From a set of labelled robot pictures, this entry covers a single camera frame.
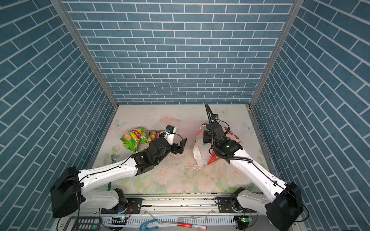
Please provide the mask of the green chips bag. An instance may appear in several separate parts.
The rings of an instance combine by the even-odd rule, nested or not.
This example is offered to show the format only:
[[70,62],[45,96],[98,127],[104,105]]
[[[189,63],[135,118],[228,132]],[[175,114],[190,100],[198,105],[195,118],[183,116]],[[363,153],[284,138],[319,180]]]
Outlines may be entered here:
[[148,135],[144,128],[138,127],[124,133],[120,140],[126,149],[136,153],[139,145],[148,142]]

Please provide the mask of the red white paper bag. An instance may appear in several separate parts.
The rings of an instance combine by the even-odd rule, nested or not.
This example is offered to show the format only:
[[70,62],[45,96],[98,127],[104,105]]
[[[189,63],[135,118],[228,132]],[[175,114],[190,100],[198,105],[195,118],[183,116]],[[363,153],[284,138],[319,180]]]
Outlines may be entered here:
[[220,159],[214,152],[211,154],[209,153],[211,150],[211,143],[203,141],[203,134],[205,131],[207,131],[206,126],[207,123],[200,126],[193,147],[193,157],[196,160],[196,170],[208,166]]

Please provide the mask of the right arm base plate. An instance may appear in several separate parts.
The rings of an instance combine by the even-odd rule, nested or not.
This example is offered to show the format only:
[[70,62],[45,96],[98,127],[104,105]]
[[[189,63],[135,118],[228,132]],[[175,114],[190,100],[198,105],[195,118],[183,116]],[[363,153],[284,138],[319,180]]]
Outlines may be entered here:
[[235,198],[230,197],[215,197],[214,202],[219,213],[256,213],[255,210],[242,208]]

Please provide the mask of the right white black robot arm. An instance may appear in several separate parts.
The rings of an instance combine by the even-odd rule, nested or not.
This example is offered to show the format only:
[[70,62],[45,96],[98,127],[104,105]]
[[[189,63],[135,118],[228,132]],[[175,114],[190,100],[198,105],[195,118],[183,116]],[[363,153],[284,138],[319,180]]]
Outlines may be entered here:
[[266,215],[278,230],[289,230],[304,211],[300,187],[287,184],[254,161],[239,143],[227,138],[218,122],[207,124],[204,136],[218,158],[236,167],[262,191],[256,194],[239,188],[230,196],[233,208],[252,209]]

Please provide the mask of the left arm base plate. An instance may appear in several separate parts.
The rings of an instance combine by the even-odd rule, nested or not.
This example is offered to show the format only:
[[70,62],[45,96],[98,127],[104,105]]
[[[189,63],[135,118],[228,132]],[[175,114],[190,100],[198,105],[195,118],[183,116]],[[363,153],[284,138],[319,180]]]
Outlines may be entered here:
[[128,198],[119,201],[113,208],[100,210],[101,214],[139,214],[141,211],[142,198]]

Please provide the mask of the fruit candy bag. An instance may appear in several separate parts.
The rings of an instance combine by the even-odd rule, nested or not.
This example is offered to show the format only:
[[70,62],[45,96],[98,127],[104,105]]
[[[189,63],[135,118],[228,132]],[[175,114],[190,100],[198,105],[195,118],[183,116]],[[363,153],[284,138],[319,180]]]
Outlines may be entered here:
[[150,143],[151,141],[159,138],[163,133],[166,133],[166,130],[160,130],[160,131],[146,130],[145,132],[147,134],[147,143]]

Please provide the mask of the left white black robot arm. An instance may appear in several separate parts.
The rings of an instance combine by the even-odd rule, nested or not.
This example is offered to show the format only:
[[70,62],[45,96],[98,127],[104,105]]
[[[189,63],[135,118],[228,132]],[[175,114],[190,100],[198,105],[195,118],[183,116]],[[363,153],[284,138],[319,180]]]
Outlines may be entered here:
[[182,139],[179,144],[170,144],[159,137],[148,148],[121,162],[94,169],[65,169],[50,188],[53,217],[66,217],[88,204],[88,193],[97,187],[149,172],[170,153],[182,154],[186,142]]

